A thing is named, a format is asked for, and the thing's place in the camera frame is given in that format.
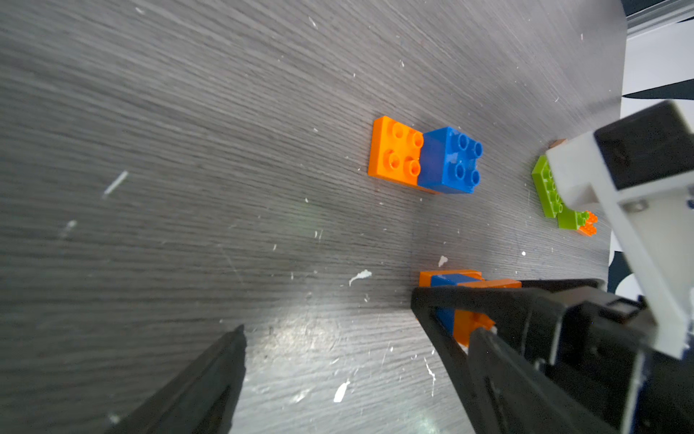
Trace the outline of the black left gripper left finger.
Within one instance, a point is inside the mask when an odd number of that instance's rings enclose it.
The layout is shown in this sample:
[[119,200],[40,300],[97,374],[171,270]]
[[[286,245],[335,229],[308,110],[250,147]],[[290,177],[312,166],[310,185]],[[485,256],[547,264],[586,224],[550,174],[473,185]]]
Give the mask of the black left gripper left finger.
[[107,432],[230,432],[246,374],[246,348],[240,325]]

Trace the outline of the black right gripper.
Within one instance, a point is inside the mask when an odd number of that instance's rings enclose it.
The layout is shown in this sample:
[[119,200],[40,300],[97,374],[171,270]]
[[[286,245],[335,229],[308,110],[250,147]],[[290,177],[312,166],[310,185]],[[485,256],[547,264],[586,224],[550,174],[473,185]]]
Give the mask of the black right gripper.
[[645,298],[607,293],[596,280],[524,280],[519,289],[416,288],[412,311],[475,431],[486,433],[468,363],[470,339],[466,349],[459,345],[437,321],[437,307],[489,316],[493,330],[479,329],[502,339],[615,433],[693,430],[693,339],[686,337],[681,358],[652,349],[652,303]]

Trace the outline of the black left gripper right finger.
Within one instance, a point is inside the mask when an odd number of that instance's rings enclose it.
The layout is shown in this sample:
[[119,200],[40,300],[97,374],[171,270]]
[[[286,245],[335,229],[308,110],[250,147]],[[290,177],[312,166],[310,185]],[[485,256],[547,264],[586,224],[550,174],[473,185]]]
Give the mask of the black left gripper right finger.
[[478,329],[468,354],[486,433],[615,433],[494,334]]

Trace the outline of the blue square lego brick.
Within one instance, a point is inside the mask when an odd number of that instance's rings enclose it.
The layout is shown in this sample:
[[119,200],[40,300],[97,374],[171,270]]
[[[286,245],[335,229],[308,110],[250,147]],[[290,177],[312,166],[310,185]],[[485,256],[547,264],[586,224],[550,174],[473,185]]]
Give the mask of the blue square lego brick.
[[423,137],[417,185],[437,193],[471,195],[481,182],[477,161],[483,156],[483,144],[450,127],[427,132]]

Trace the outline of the small orange lego brick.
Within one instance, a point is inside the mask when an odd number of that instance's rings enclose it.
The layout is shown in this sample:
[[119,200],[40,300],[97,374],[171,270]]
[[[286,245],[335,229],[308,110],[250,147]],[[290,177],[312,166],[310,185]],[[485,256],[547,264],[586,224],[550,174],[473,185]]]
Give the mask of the small orange lego brick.
[[419,188],[424,135],[389,117],[373,123],[368,175]]

